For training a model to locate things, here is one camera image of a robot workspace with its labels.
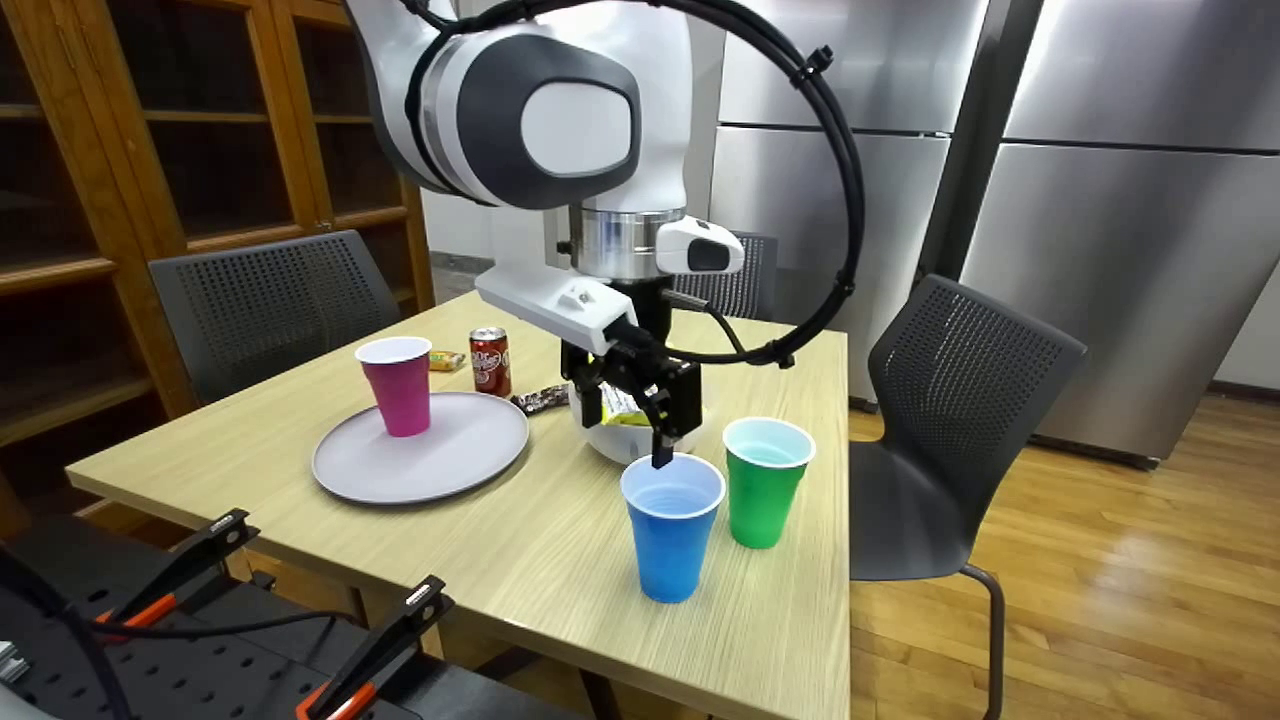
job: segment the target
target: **gray chair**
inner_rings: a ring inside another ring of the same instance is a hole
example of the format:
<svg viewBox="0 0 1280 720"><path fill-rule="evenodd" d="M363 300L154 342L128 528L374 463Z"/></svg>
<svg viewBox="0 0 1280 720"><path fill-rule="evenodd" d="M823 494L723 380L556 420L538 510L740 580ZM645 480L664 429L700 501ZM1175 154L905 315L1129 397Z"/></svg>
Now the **gray chair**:
<svg viewBox="0 0 1280 720"><path fill-rule="evenodd" d="M966 553L1008 463L1080 363L1080 339L941 275L870 346L883 434L846 443L846 573L960 573L988 589L988 715L1005 704L1005 592Z"/></svg>
<svg viewBox="0 0 1280 720"><path fill-rule="evenodd" d="M356 232L153 261L190 391L216 399L394 318Z"/></svg>

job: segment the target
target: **white plate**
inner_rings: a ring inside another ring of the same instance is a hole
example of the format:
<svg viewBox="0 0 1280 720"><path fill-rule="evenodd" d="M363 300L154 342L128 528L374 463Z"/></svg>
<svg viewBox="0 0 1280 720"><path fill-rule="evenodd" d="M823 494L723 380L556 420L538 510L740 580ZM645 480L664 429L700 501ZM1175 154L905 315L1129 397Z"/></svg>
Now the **white plate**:
<svg viewBox="0 0 1280 720"><path fill-rule="evenodd" d="M527 420L513 399L432 391L423 434L386 434L374 408L336 423L312 454L312 475L351 505L418 505L500 475L527 449Z"/></svg>

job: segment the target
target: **chair backrest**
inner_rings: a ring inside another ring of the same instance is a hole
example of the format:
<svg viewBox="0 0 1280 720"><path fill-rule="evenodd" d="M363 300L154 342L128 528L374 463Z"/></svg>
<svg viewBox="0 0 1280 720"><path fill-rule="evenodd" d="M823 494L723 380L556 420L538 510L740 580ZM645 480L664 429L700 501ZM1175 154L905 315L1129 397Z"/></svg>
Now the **chair backrest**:
<svg viewBox="0 0 1280 720"><path fill-rule="evenodd" d="M1059 326L929 275L870 346L883 443L948 486L973 539L1084 357Z"/></svg>
<svg viewBox="0 0 1280 720"><path fill-rule="evenodd" d="M163 318L199 399L228 397L394 318L356 232L153 261Z"/></svg>
<svg viewBox="0 0 1280 720"><path fill-rule="evenodd" d="M704 297L717 305L723 315L756 315L770 318L770 300L766 286L777 284L777 241L770 237L752 237L737 232L743 242L743 266L733 275L676 275L672 286Z"/></svg>

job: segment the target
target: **pink cup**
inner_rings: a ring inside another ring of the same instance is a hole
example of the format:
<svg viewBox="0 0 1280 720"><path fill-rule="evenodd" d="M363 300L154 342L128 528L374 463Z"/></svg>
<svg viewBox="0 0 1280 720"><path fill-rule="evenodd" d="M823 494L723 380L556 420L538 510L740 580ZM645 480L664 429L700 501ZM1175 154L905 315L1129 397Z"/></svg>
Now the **pink cup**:
<svg viewBox="0 0 1280 720"><path fill-rule="evenodd" d="M386 434L432 429L429 357L432 339L423 335L380 335L356 346Z"/></svg>

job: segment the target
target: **stainless steel door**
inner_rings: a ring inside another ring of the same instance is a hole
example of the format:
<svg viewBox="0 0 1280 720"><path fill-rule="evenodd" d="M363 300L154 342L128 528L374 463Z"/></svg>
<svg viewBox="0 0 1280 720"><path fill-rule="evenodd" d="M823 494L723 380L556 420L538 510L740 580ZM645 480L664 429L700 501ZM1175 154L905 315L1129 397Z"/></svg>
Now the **stainless steel door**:
<svg viewBox="0 0 1280 720"><path fill-rule="evenodd" d="M854 297L833 318L846 330L846 391L870 399L869 346L911 290L948 138L854 137L869 181L869 232ZM820 133L721 127L717 220L777 241L766 309L808 318L845 261L839 176Z"/></svg>
<svg viewBox="0 0 1280 720"><path fill-rule="evenodd" d="M1042 434L1168 454L1280 257L1280 159L1005 142L963 284L1089 342Z"/></svg>
<svg viewBox="0 0 1280 720"><path fill-rule="evenodd" d="M1213 380L1280 391L1280 266Z"/></svg>
<svg viewBox="0 0 1280 720"><path fill-rule="evenodd" d="M1042 0L1005 137L1280 148L1280 3Z"/></svg>
<svg viewBox="0 0 1280 720"><path fill-rule="evenodd" d="M743 0L823 71L846 127L951 133L988 0ZM756 47L723 45L723 124L805 124L808 103Z"/></svg>

